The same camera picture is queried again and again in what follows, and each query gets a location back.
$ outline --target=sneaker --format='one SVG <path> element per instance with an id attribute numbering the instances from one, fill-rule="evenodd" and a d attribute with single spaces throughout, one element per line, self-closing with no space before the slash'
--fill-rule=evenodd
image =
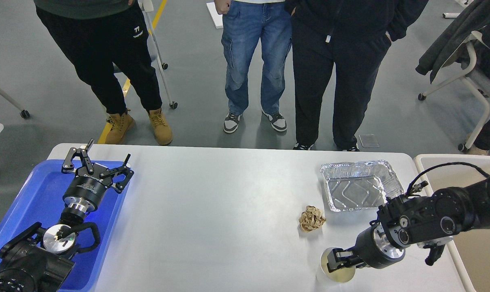
<path id="1" fill-rule="evenodd" d="M 234 133 L 240 124 L 240 120 L 241 120 L 242 115 L 243 114 L 235 115 L 235 114 L 229 112 L 227 114 L 227 116 L 225 117 L 225 121 L 223 122 L 223 131 L 225 131 L 225 133 L 229 133 L 229 134 Z"/>
<path id="2" fill-rule="evenodd" d="M 488 155 L 489 150 L 483 150 L 477 148 L 475 145 L 473 145 L 469 151 L 467 151 L 468 155 Z"/>
<path id="3" fill-rule="evenodd" d="M 135 120 L 127 113 L 129 109 L 120 114 L 110 114 L 106 122 L 111 124 L 111 130 L 106 136 L 106 144 L 122 144 L 126 137 L 127 131 L 135 126 Z"/>
<path id="4" fill-rule="evenodd" d="M 167 146 L 173 141 L 173 132 L 165 120 L 162 109 L 149 111 L 149 120 L 154 130 L 154 137 L 160 146 Z"/>
<path id="5" fill-rule="evenodd" d="M 348 152 L 360 152 L 360 150 L 358 149 L 358 146 L 355 144 L 355 146 L 351 147 L 351 148 L 347 148 L 347 149 L 343 149 L 342 151 L 348 151 Z"/>
<path id="6" fill-rule="evenodd" d="M 315 144 L 311 144 L 310 146 L 302 145 L 301 143 L 297 143 L 294 146 L 294 150 L 311 150 L 315 146 Z"/>
<path id="7" fill-rule="evenodd" d="M 273 115 L 269 115 L 265 113 L 263 110 L 261 110 L 265 116 L 267 116 L 268 120 L 270 121 L 270 124 L 272 125 L 272 128 L 278 132 L 284 132 L 286 131 L 286 120 L 284 119 L 284 116 L 281 113 L 276 113 Z"/>

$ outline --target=green shirt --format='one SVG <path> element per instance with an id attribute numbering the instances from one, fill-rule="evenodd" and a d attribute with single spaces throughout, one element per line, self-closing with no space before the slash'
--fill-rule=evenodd
<path id="1" fill-rule="evenodd" d="M 128 0 L 34 0 L 34 3 L 44 11 L 72 19 L 100 18 L 131 7 Z"/>

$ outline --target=crumpled paper ball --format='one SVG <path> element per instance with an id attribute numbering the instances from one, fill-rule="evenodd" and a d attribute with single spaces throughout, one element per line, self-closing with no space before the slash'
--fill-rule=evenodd
<path id="1" fill-rule="evenodd" d="M 313 206 L 306 206 L 306 211 L 301 213 L 299 218 L 299 226 L 304 232 L 310 232 L 315 229 L 319 229 L 326 218 L 323 217 L 324 212 Z"/>

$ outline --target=black jacket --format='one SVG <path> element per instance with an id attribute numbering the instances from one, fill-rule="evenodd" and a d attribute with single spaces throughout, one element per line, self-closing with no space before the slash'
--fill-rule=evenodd
<path id="1" fill-rule="evenodd" d="M 428 0 L 286 0 L 285 10 L 313 30 L 335 39 L 366 41 L 389 32 L 406 35 Z"/>
<path id="2" fill-rule="evenodd" d="M 475 0 L 451 22 L 423 53 L 416 71 L 422 75 L 426 75 L 430 71 L 432 83 L 438 71 L 472 31 L 481 31 L 484 43 L 490 47 L 490 26 L 484 28 L 487 24 L 490 24 L 490 0 Z"/>

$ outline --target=boot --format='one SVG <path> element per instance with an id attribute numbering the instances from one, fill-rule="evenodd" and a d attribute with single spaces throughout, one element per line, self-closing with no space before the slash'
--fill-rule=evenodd
<path id="1" fill-rule="evenodd" d="M 467 152 L 468 155 L 488 155 L 488 150 L 483 150 L 477 148 L 475 145 L 473 145 L 469 151 Z"/>
<path id="2" fill-rule="evenodd" d="M 127 112 L 122 115 L 110 114 L 106 122 L 111 124 L 111 130 L 106 136 L 106 144 L 124 143 L 127 131 L 135 126 L 135 120 Z"/>
<path id="3" fill-rule="evenodd" d="M 149 120 L 154 129 L 156 142 L 161 146 L 169 145 L 173 140 L 173 132 L 165 120 L 162 109 L 149 111 Z"/>

